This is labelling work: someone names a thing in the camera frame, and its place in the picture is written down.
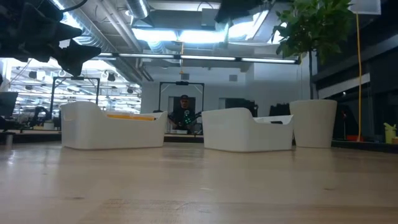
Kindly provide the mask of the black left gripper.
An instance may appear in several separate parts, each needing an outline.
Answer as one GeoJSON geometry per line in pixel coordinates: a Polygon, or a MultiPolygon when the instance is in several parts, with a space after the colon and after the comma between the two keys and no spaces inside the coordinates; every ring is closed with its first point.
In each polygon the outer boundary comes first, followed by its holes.
{"type": "MultiPolygon", "coordinates": [[[[51,1],[1,0],[1,57],[48,62],[50,44],[81,36],[81,29],[61,23],[62,19],[63,13],[51,1]]],[[[100,53],[99,47],[71,40],[61,49],[57,62],[64,71],[78,77],[83,64],[100,53]]]]}

